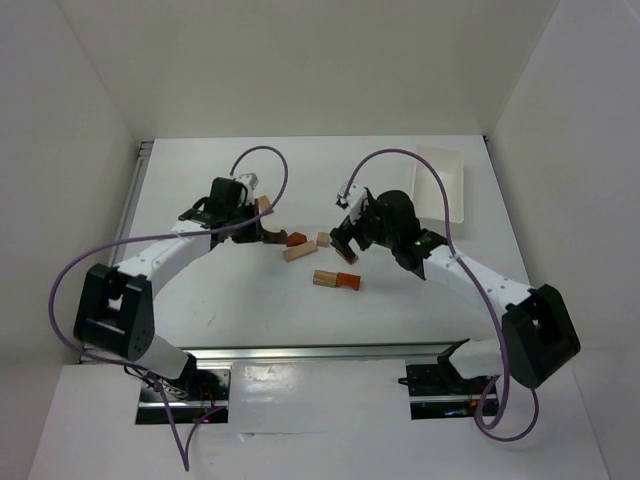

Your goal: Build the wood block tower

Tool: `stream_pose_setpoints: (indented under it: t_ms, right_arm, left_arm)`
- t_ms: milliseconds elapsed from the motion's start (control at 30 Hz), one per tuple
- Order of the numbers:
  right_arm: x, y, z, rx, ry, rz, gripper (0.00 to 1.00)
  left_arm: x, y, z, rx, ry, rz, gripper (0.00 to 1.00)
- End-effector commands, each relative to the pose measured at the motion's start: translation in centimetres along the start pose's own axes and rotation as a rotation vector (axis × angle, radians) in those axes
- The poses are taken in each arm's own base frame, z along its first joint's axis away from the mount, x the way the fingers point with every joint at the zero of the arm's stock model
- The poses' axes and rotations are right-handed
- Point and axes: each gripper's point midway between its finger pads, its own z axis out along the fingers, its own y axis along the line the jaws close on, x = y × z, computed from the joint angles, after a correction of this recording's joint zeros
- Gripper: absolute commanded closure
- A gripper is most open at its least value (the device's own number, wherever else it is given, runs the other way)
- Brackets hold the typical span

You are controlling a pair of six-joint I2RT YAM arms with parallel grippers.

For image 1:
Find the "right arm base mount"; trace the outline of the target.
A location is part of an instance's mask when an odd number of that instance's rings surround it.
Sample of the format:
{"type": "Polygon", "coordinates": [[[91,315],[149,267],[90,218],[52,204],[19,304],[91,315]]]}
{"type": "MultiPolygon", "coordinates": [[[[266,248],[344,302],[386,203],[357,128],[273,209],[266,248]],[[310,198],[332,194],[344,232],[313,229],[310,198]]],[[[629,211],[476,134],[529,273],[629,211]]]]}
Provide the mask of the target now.
{"type": "Polygon", "coordinates": [[[407,389],[412,420],[473,417],[489,377],[447,377],[437,364],[406,366],[397,383],[407,389]]]}

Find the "striped light wood block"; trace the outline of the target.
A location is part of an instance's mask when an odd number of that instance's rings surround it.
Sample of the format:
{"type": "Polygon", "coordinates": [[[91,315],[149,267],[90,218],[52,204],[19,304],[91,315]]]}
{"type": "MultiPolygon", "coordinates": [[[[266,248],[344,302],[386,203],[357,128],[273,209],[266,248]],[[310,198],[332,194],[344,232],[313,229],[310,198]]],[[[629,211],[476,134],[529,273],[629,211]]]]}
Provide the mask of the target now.
{"type": "Polygon", "coordinates": [[[314,285],[337,288],[338,287],[338,273],[329,272],[324,270],[315,270],[313,273],[312,281],[314,285]]]}

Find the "long light wood block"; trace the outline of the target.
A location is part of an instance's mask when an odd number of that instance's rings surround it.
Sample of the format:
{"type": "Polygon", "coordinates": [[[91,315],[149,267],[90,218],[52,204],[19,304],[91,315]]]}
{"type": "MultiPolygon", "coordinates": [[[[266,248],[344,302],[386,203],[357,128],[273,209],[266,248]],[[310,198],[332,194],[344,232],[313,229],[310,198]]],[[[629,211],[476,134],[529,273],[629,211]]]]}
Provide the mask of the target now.
{"type": "Polygon", "coordinates": [[[299,260],[318,251],[314,241],[307,241],[303,244],[287,248],[283,252],[283,258],[287,263],[299,260]]]}

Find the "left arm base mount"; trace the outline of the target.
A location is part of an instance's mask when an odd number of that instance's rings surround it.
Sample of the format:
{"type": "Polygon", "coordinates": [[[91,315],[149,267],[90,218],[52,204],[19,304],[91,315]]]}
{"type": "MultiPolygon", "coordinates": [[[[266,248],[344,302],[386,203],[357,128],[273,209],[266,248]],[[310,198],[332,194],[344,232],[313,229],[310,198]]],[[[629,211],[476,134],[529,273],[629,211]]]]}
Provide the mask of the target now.
{"type": "Polygon", "coordinates": [[[186,390],[178,380],[155,378],[140,368],[124,367],[124,372],[141,382],[135,423],[137,425],[168,425],[169,418],[163,398],[166,398],[176,424],[195,424],[203,416],[210,424],[226,424],[229,416],[231,368],[199,371],[199,377],[186,390]]]}

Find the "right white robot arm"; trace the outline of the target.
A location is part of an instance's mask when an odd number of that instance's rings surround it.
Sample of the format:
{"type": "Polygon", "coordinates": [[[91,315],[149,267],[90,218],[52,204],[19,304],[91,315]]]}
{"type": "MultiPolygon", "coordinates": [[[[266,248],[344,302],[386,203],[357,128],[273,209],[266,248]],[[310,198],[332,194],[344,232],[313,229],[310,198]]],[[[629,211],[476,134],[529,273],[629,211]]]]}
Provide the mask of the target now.
{"type": "Polygon", "coordinates": [[[423,228],[409,196],[400,190],[377,197],[353,185],[337,195],[346,218],[330,232],[332,246],[349,262],[372,245],[388,249],[396,262],[422,280],[446,287],[478,307],[493,307],[499,332],[493,340],[455,342],[438,362],[451,378],[471,380],[508,372],[535,389],[575,357],[581,343],[560,292],[504,277],[468,256],[451,251],[442,235],[423,228]]]}

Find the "dark brown notched block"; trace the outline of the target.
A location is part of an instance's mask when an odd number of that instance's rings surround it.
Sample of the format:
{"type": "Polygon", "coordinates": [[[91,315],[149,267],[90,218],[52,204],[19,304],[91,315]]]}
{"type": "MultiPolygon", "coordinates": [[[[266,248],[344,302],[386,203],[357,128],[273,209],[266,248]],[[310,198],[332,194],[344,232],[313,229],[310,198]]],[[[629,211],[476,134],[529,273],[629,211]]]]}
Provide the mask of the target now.
{"type": "Polygon", "coordinates": [[[288,234],[285,230],[280,230],[278,232],[265,231],[264,243],[274,244],[274,245],[286,245],[287,236],[288,234]]]}

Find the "orange arch block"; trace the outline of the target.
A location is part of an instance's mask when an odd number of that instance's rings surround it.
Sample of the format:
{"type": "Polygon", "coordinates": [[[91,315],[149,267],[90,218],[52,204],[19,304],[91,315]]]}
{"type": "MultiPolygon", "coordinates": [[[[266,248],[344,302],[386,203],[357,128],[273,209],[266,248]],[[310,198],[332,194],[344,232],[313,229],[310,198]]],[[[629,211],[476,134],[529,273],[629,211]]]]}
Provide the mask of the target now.
{"type": "Polygon", "coordinates": [[[336,286],[338,288],[350,288],[359,291],[361,285],[361,277],[359,275],[338,272],[336,274],[336,286]]]}

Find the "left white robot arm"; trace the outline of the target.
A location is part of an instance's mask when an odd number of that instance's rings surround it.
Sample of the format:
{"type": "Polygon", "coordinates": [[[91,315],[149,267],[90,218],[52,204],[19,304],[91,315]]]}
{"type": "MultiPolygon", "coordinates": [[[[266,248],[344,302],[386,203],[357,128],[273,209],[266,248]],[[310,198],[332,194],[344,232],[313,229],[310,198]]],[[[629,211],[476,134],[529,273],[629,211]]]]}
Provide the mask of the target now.
{"type": "Polygon", "coordinates": [[[213,180],[210,193],[178,217],[167,238],[113,266],[86,274],[74,337],[147,370],[186,399],[209,381],[196,358],[155,329],[154,298],[183,269],[219,244],[276,243],[283,231],[265,230],[254,197],[254,173],[213,180]]]}

